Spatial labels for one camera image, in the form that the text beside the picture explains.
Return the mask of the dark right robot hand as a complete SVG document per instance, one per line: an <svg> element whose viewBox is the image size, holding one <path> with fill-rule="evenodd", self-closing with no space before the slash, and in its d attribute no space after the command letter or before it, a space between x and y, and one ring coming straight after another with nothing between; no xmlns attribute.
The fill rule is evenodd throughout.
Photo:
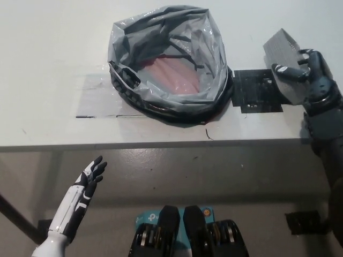
<svg viewBox="0 0 343 257"><path fill-rule="evenodd" d="M298 61L308 69L296 69L281 64L272 64L272 71L284 82L308 83L303 107L309 116L322 114L342 105L342 95L323 55L314 49L301 49L299 54L308 58Z"/></svg>

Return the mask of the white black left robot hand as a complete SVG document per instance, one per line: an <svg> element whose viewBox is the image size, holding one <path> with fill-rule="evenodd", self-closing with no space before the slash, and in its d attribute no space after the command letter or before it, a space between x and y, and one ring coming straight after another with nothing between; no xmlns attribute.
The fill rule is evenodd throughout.
<svg viewBox="0 0 343 257"><path fill-rule="evenodd" d="M66 192L49 231L66 236L68 243L72 243L106 166L107 162L99 156L81 172Z"/></svg>

